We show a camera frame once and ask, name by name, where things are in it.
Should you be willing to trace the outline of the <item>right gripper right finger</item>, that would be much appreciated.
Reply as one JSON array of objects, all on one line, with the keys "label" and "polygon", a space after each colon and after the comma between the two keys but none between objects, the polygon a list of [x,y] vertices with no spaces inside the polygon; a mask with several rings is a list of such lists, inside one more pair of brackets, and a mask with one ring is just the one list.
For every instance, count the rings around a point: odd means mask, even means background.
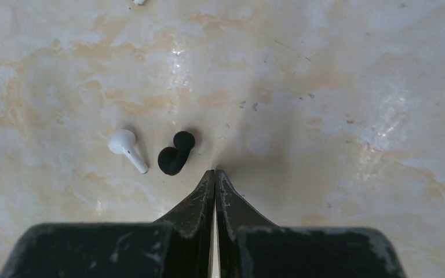
[{"label": "right gripper right finger", "polygon": [[222,277],[405,277],[393,244],[365,227],[279,226],[216,171]]}]

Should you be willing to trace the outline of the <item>black earbud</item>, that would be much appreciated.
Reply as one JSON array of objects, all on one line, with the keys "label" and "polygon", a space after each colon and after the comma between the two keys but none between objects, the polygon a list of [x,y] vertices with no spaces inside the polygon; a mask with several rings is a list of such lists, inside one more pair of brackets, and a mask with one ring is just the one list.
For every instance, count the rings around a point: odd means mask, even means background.
[{"label": "black earbud", "polygon": [[176,175],[184,167],[195,146],[195,137],[188,131],[179,131],[173,137],[173,144],[158,155],[158,166],[167,175]]}]

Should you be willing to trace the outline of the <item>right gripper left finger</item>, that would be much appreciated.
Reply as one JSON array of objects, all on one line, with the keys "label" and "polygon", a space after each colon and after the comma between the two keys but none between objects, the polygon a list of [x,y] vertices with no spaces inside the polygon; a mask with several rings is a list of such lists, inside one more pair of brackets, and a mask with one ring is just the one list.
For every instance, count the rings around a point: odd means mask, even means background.
[{"label": "right gripper left finger", "polygon": [[210,277],[214,178],[153,222],[32,226],[1,277]]}]

